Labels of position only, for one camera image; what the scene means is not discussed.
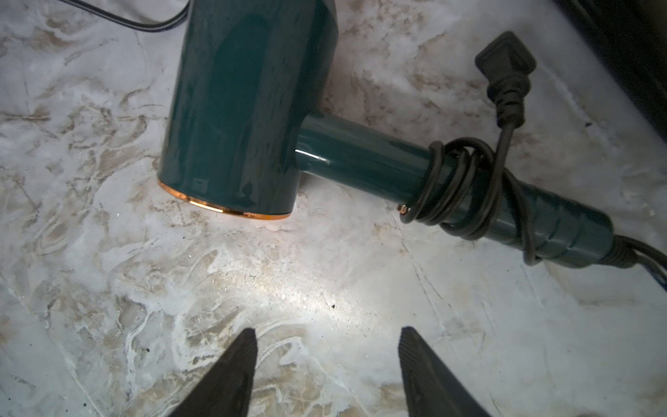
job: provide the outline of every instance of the coiled cord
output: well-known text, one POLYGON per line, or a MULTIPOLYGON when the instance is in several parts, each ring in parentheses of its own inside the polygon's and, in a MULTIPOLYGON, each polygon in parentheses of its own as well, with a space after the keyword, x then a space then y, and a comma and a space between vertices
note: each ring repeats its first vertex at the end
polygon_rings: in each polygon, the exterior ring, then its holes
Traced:
MULTIPOLYGON (((405 205, 399 207, 401 221, 410 223, 416 220, 427 226, 438 224, 453 236, 465 240, 477 240, 486 235, 495 222, 500 211, 500 198, 505 185, 509 191, 510 204, 517 214, 515 218, 521 232, 524 262, 528 265, 537 264, 541 258, 537 256, 530 206, 526 202, 518 180, 505 168, 513 133, 514 125, 511 123, 502 128, 495 153, 489 145, 476 137, 460 137, 447 144, 440 141, 431 143, 429 149, 432 150, 432 158, 426 181, 411 207, 405 205), (427 208, 427 202, 436 192, 434 188, 442 170, 443 159, 447 155, 456 157, 458 161, 452 180, 435 204, 427 208), (470 191, 479 168, 486 168, 491 172, 482 203, 459 223, 448 223, 447 219, 470 191)), ((641 265, 667 291, 667 255, 637 239, 615 235, 612 249, 598 261, 598 264, 617 268, 641 265)))
POLYGON ((109 13, 106 10, 102 10, 99 7, 95 7, 81 0, 60 0, 60 1, 62 1, 63 3, 67 3, 68 5, 78 7, 81 10, 85 10, 96 16, 102 17, 103 19, 106 19, 108 21, 118 23, 119 25, 128 27, 130 29, 142 32, 152 32, 152 33, 168 31, 186 21, 187 11, 190 6, 190 3, 188 2, 188 4, 185 5, 183 10, 181 10, 176 16, 172 17, 167 21, 159 23, 140 23, 126 19, 124 17, 120 17, 118 15, 114 15, 113 13, 109 13))
POLYGON ((524 262, 535 265, 541 259, 537 256, 535 233, 530 206, 526 203, 518 180, 505 168, 505 161, 514 133, 514 124, 503 126, 494 152, 489 145, 476 137, 460 137, 447 144, 435 141, 429 145, 433 151, 426 181, 417 200, 411 207, 401 206, 401 221, 413 220, 427 226, 439 224, 447 233, 465 240, 477 240, 486 235, 500 211, 500 198, 503 184, 510 192, 510 203, 517 213, 517 225, 521 232, 524 262), (426 209, 426 203, 432 197, 445 155, 457 157, 457 165, 451 182, 437 202, 426 209), (466 219, 457 224, 446 220, 456 211, 468 194, 472 180, 478 168, 487 168, 491 172, 482 203, 466 219))

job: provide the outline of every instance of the teal hair dryer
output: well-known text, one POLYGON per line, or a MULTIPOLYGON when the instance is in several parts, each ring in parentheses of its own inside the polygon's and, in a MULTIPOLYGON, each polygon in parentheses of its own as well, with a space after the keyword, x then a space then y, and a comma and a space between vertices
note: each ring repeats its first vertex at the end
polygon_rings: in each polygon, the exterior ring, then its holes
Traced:
POLYGON ((504 168, 536 66, 513 33, 476 58, 501 128, 495 151, 473 137, 423 148, 318 112, 337 38, 333 0, 194 1, 161 187, 209 210, 275 220, 291 213, 307 172, 397 203, 406 223, 519 248, 528 264, 639 263, 667 288, 664 254, 504 168))

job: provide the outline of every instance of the cord strain relief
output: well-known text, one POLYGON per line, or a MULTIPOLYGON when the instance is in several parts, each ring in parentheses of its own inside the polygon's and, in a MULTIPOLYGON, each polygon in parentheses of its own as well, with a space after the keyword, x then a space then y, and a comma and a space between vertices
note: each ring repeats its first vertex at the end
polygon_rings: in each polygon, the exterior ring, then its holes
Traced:
POLYGON ((498 127, 509 123, 522 126, 524 117, 524 97, 530 91, 530 80, 523 73, 513 72, 491 84, 486 94, 496 105, 498 127))
POLYGON ((618 236, 614 236, 612 249, 598 261, 598 265, 609 265, 617 268, 631 268, 637 264, 637 253, 618 236))

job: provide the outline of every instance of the power cord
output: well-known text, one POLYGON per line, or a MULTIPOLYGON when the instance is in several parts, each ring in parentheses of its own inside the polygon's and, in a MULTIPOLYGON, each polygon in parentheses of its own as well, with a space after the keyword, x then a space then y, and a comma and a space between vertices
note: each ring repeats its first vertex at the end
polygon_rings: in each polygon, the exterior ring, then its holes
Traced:
MULTIPOLYGON (((493 152, 489 145, 476 137, 460 137, 447 144, 440 141, 431 143, 429 149, 433 154, 424 186, 411 207, 399 206, 400 218, 403 223, 416 220, 427 226, 438 224, 453 236, 476 240, 486 235, 495 222, 505 185, 510 204, 517 213, 524 262, 534 265, 541 259, 537 256, 533 216, 518 180, 505 168, 505 161, 514 130, 525 122, 524 97, 530 90, 528 74, 535 70, 537 64, 512 32, 503 33, 489 44, 477 55, 475 64, 489 80, 487 95, 496 105, 496 118, 501 129, 496 151, 493 152), (458 162, 451 182, 436 196, 434 193, 438 191, 434 188, 446 155, 457 158, 458 162), (481 204, 457 224, 448 223, 447 219, 468 195, 478 168, 491 173, 481 204), (433 197, 437 197, 436 202, 426 207, 433 197)), ((615 235, 612 249, 598 264, 617 268, 631 268, 639 264, 667 291, 667 255, 644 242, 615 235)))
POLYGON ((92 13, 108 21, 118 23, 119 25, 128 27, 130 29, 142 32, 152 32, 152 33, 168 31, 186 21, 187 12, 190 6, 190 3, 188 2, 188 4, 185 5, 183 10, 181 10, 176 16, 172 17, 167 21, 159 23, 140 23, 126 19, 124 17, 120 17, 118 15, 114 15, 106 10, 102 10, 99 7, 93 6, 81 0, 60 0, 60 1, 62 1, 63 3, 67 3, 68 5, 78 7, 81 10, 85 10, 89 13, 92 13))

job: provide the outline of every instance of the marble countertop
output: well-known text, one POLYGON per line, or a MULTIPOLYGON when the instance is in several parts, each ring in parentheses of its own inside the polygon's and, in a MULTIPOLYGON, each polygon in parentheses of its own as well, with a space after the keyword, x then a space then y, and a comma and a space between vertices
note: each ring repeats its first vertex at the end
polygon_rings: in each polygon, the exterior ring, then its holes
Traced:
MULTIPOLYGON (((550 0, 337 7, 325 111, 422 145, 493 143, 474 56, 511 29, 538 69, 509 168, 667 249, 667 145, 550 0)), ((493 416, 665 415, 667 294, 641 268, 529 268, 316 177, 277 222, 160 190, 183 30, 0 3, 0 416, 164 416, 248 326, 251 416, 406 416, 405 325, 493 416)))

